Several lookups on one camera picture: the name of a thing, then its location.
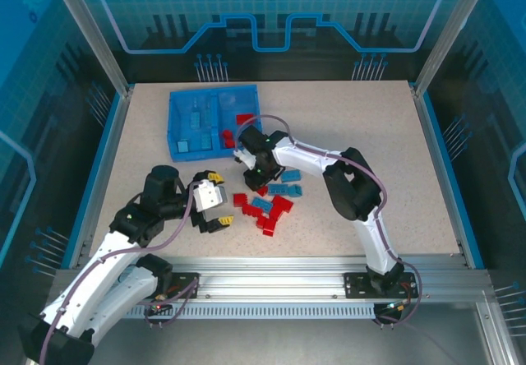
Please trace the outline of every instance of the blue block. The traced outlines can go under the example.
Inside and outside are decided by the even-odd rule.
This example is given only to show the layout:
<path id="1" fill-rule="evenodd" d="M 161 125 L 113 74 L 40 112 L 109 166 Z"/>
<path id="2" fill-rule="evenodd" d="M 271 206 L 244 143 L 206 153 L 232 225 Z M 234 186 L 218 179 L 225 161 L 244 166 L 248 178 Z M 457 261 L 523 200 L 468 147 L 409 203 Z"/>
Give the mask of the blue block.
<path id="1" fill-rule="evenodd" d="M 297 198 L 301 195 L 303 195 L 302 186 L 293 184 L 292 186 L 288 188 L 288 196 L 290 196 L 291 198 Z"/>
<path id="2" fill-rule="evenodd" d="M 174 91 L 170 93 L 168 116 L 168 147 L 174 162 L 211 158 L 232 158 L 221 134 L 236 133 L 239 114 L 260 113 L 255 85 Z M 261 131 L 261 120 L 254 124 Z M 187 149 L 178 149 L 185 141 Z"/>
<path id="3" fill-rule="evenodd" d="M 178 141 L 178 150 L 180 153 L 187 153 L 188 152 L 188 142 Z"/>
<path id="4" fill-rule="evenodd" d="M 287 170 L 281 174 L 282 183 L 299 182 L 302 179 L 302 174 L 299 170 Z"/>
<path id="5" fill-rule="evenodd" d="M 269 195 L 288 195 L 288 185 L 269 184 Z"/>
<path id="6" fill-rule="evenodd" d="M 192 112 L 190 114 L 190 128 L 191 129 L 201 128 L 201 116 L 199 112 Z"/>
<path id="7" fill-rule="evenodd" d="M 259 207 L 260 209 L 263 209 L 265 213 L 270 213 L 270 209 L 272 209 L 272 202 L 268 202 L 260 197 L 255 197 L 252 200 L 252 206 Z"/>

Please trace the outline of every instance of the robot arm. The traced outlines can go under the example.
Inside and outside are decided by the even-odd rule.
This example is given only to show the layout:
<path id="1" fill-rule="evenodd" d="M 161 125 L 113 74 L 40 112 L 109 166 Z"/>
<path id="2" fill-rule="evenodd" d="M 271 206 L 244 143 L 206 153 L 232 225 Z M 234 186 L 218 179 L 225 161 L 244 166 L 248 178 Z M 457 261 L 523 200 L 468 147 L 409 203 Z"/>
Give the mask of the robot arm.
<path id="1" fill-rule="evenodd" d="M 197 183 L 185 188 L 178 171 L 170 166 L 156 166 L 145 180 L 144 191 L 123 207 L 110 224 L 110 232 L 87 265 L 61 295 L 39 316 L 28 315 L 19 326 L 25 355 L 39 361 L 45 336 L 58 313 L 62 314 L 53 330 L 46 354 L 47 365 L 85 365 L 95 346 L 109 329 L 137 302 L 151 294 L 168 297 L 172 266 L 148 254 L 140 258 L 124 282 L 112 288 L 118 276 L 135 261 L 139 251 L 148 247 L 164 228 L 164 221 L 181 219 L 190 196 L 190 216 L 200 231 L 215 232 L 227 228 L 232 217 L 206 221 L 204 211 L 226 202 L 223 179 L 215 172 L 198 173 Z M 104 258 L 115 251 L 128 251 Z M 65 298 L 77 285 L 67 304 Z"/>
<path id="2" fill-rule="evenodd" d="M 381 203 L 380 188 L 362 171 L 327 156 L 341 155 L 371 170 L 358 150 L 322 150 L 299 141 L 292 143 L 288 134 L 282 131 L 266 136 L 254 126 L 245 129 L 239 141 L 244 149 L 235 151 L 234 155 L 238 162 L 248 167 L 243 176 L 249 188 L 257 191 L 270 180 L 278 178 L 285 167 L 323 178 L 333 206 L 345 219 L 352 221 L 358 232 L 372 285 L 378 292 L 384 293 L 397 282 L 404 266 L 388 253 L 389 250 L 398 257 L 387 236 L 385 239 L 389 248 L 385 248 L 375 220 L 375 212 Z M 347 179 L 346 174 L 353 175 L 353 178 Z M 381 213 L 378 221 L 385 233 Z"/>

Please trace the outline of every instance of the white table surface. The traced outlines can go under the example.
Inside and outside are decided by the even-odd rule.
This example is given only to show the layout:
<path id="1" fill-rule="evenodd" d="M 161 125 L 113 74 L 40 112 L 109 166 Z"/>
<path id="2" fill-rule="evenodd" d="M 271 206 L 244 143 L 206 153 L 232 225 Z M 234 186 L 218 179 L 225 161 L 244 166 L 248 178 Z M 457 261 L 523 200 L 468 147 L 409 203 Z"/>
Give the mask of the white table surface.
<path id="1" fill-rule="evenodd" d="M 413 99 L 405 81 L 295 81 L 256 83 L 261 113 L 285 119 L 293 135 L 329 150 L 359 149 L 384 182 L 388 202 L 384 221 L 400 254 L 458 253 L 445 203 L 432 166 Z M 231 202 L 235 192 L 252 193 L 243 181 L 244 165 L 233 159 L 174 163 L 166 140 L 168 97 L 174 90 L 232 86 L 235 83 L 138 84 L 122 130 L 91 251 L 100 245 L 114 214 L 141 191 L 157 164 L 172 164 L 186 185 L 195 172 L 221 173 L 229 203 L 210 217 L 234 215 L 232 227 L 199 233 L 187 223 L 161 256 L 342 256 L 363 255 L 346 219 L 334 210 L 319 178 L 303 175 L 303 196 L 290 215 L 264 236 L 255 219 Z M 265 133 L 282 129 L 263 121 Z M 178 221 L 165 225 L 153 244 L 165 240 Z"/>

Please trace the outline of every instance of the red lego brick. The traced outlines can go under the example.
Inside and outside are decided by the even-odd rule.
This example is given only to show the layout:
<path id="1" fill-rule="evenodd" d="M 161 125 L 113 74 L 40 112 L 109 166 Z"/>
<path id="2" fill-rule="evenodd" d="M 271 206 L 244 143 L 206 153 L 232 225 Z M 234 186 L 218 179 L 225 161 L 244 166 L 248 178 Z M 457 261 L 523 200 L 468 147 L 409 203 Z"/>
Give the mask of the red lego brick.
<path id="1" fill-rule="evenodd" d="M 265 227 L 265 224 L 266 224 L 267 220 L 268 219 L 264 215 L 260 215 L 257 218 L 256 227 L 259 228 L 259 229 L 263 229 Z"/>
<path id="2" fill-rule="evenodd" d="M 232 134 L 232 131 L 228 130 L 228 129 L 225 129 L 223 131 L 223 139 L 233 139 L 233 134 Z"/>
<path id="3" fill-rule="evenodd" d="M 236 124 L 237 125 L 241 125 L 243 124 L 246 120 L 248 120 L 249 118 L 252 118 L 254 117 L 254 114 L 238 114 L 236 116 Z"/>
<path id="4" fill-rule="evenodd" d="M 248 203 L 247 194 L 233 194 L 233 205 L 234 207 L 242 207 Z"/>
<path id="5" fill-rule="evenodd" d="M 225 139 L 224 140 L 224 146 L 227 149 L 233 149 L 236 146 L 236 142 L 233 141 L 233 139 Z"/>
<path id="6" fill-rule="evenodd" d="M 293 208 L 293 203 L 289 201 L 288 199 L 283 198 L 280 195 L 276 195 L 272 199 L 272 203 L 275 206 L 278 206 L 279 208 L 283 209 L 283 211 L 286 211 L 287 213 L 290 212 L 290 210 Z"/>
<path id="7" fill-rule="evenodd" d="M 261 196 L 265 196 L 269 192 L 269 188 L 267 186 L 264 186 L 256 191 Z"/>
<path id="8" fill-rule="evenodd" d="M 259 207 L 248 205 L 247 203 L 242 206 L 242 213 L 244 215 L 250 215 L 252 217 L 259 217 L 263 214 L 263 210 Z"/>
<path id="9" fill-rule="evenodd" d="M 263 234 L 266 236 L 274 236 L 276 229 L 276 222 L 273 219 L 267 219 L 265 226 L 263 227 Z"/>
<path id="10" fill-rule="evenodd" d="M 283 212 L 284 211 L 283 209 L 281 209 L 281 207 L 274 205 L 272 206 L 272 209 L 270 209 L 269 217 L 274 221 L 277 221 L 279 220 Z"/>

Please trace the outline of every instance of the glass panel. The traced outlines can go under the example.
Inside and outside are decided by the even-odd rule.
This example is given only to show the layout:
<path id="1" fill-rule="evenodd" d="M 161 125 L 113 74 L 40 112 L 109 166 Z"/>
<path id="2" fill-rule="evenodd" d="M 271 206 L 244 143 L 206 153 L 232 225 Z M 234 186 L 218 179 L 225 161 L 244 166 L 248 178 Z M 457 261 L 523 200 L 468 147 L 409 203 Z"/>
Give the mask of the glass panel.
<path id="1" fill-rule="evenodd" d="M 0 358 L 20 363 L 16 323 L 44 305 L 115 91 L 62 0 L 0 7 Z"/>
<path id="2" fill-rule="evenodd" d="M 445 157 L 497 288 L 526 284 L 525 5 L 480 0 L 429 88 Z M 521 308 L 518 298 L 505 310 Z M 523 324 L 522 311 L 511 314 L 514 326 Z"/>
<path id="3" fill-rule="evenodd" d="M 86 1 L 130 82 L 415 80 L 457 2 Z"/>

